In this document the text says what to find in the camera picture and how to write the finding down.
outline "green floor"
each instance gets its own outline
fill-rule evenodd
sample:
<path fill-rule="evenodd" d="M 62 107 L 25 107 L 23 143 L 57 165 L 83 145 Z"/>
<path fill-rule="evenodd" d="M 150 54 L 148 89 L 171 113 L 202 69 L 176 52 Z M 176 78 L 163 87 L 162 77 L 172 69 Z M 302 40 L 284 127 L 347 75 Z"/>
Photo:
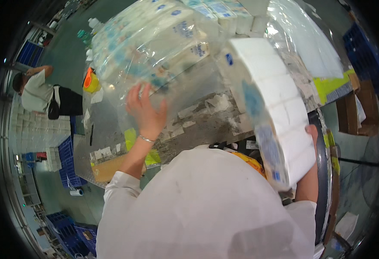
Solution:
<path fill-rule="evenodd" d="M 78 30 L 84 29 L 90 31 L 87 22 L 89 18 L 96 17 L 100 21 L 106 22 L 133 2 L 133 0 L 98 0 L 88 10 L 73 14 L 72 17 L 62 24 L 58 30 L 58 35 L 52 39 L 41 57 L 42 65 L 50 64 L 55 68 L 53 74 L 47 79 L 48 82 L 60 84 L 78 93 L 82 93 L 81 84 L 85 70 L 86 50 L 84 44 L 77 38 Z M 317 8 L 317 13 L 324 20 L 327 15 L 330 15 L 328 12 L 333 10 L 316 6 L 321 5 L 318 1 L 309 2 Z M 333 3 L 333 5 L 335 8 L 341 8 L 337 6 L 338 3 Z M 337 28 L 337 31 L 343 33 L 350 24 L 347 20 L 346 12 L 342 15 L 343 20 L 338 22 L 338 19 L 337 16 L 334 16 L 333 21 L 337 21 L 341 25 L 339 26 L 340 28 Z M 335 141 L 341 148 L 342 157 L 377 162 L 379 159 L 379 137 L 369 138 L 339 133 L 336 105 L 327 105 L 322 108 L 322 111 L 327 127 L 332 129 Z M 346 211 L 360 215 L 354 235 L 352 236 L 352 239 L 355 240 L 357 235 L 363 232 L 363 226 L 366 225 L 369 219 L 371 205 L 369 203 L 372 202 L 378 188 L 379 173 L 372 168 L 356 168 L 354 164 L 350 163 L 341 163 L 340 165 L 341 202 L 338 219 Z M 144 187 L 159 169 L 148 170 L 141 180 L 141 186 Z M 35 168 L 35 175 L 42 203 L 47 213 L 65 210 L 77 222 L 98 225 L 104 204 L 103 189 L 93 184 L 87 184 L 83 187 L 84 196 L 70 196 L 69 189 L 63 188 L 58 172 L 47 172 L 43 169 L 43 165 L 38 163 Z M 328 255 L 337 258 L 338 252 L 328 246 L 325 257 Z"/>

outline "black bag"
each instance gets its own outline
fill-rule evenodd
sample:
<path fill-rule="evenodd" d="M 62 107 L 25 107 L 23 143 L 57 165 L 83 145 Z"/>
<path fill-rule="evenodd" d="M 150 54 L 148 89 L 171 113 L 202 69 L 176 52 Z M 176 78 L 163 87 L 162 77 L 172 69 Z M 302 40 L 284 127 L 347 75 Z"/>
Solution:
<path fill-rule="evenodd" d="M 56 101 L 54 89 L 53 89 L 52 100 L 50 100 L 48 117 L 49 117 L 49 120 L 57 120 L 59 118 L 59 104 Z"/>

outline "black pants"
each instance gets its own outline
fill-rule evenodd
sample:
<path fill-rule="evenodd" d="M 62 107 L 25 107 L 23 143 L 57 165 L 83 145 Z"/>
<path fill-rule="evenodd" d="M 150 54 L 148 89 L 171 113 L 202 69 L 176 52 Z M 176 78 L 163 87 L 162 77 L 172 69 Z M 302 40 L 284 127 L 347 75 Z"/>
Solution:
<path fill-rule="evenodd" d="M 76 116 L 83 115 L 83 96 L 73 92 L 69 88 L 59 87 L 60 107 L 59 115 Z"/>

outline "bracelet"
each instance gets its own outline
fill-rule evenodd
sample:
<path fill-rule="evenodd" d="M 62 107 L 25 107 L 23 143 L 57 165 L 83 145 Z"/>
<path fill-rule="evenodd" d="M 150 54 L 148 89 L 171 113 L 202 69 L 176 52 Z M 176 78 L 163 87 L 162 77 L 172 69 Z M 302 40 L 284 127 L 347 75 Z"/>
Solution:
<path fill-rule="evenodd" d="M 155 141 L 152 141 L 149 138 L 146 138 L 146 137 L 144 137 L 142 135 L 139 135 L 138 137 L 140 137 L 141 139 L 143 139 L 143 140 L 145 140 L 146 142 L 149 142 L 149 143 L 154 143 L 155 142 Z"/>

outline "worker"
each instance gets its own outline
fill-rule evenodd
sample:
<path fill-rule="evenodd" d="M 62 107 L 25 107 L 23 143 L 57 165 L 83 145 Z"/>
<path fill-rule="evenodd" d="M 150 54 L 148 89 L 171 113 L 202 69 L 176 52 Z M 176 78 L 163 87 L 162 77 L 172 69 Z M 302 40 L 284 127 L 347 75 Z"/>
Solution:
<path fill-rule="evenodd" d="M 47 114 L 49 119 L 57 119 L 59 115 L 82 115 L 81 95 L 45 82 L 53 69 L 51 65 L 44 65 L 30 68 L 26 75 L 20 72 L 14 76 L 13 89 L 21 96 L 21 105 L 28 111 Z"/>
<path fill-rule="evenodd" d="M 313 258 L 318 196 L 316 163 L 297 183 L 296 202 L 282 205 L 267 180 L 220 149 L 182 151 L 139 186 L 148 152 L 166 124 L 150 85 L 127 95 L 139 137 L 103 196 L 96 252 L 109 258 Z M 314 125 L 306 127 L 316 143 Z"/>

